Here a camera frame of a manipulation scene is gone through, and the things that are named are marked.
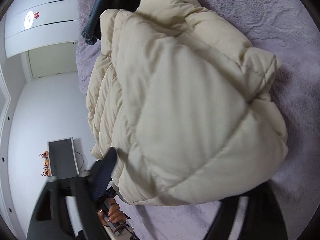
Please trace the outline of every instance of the glowing ring light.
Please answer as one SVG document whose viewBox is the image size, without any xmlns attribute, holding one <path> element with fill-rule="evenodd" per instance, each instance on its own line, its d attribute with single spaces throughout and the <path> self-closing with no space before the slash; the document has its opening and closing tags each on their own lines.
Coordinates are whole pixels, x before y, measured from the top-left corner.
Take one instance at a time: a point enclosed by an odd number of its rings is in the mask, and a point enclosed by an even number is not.
<svg viewBox="0 0 320 240">
<path fill-rule="evenodd" d="M 32 23 L 33 23 L 33 17 L 34 17 L 33 11 L 28 11 L 28 13 L 24 19 L 24 28 L 26 30 L 31 28 Z"/>
</svg>

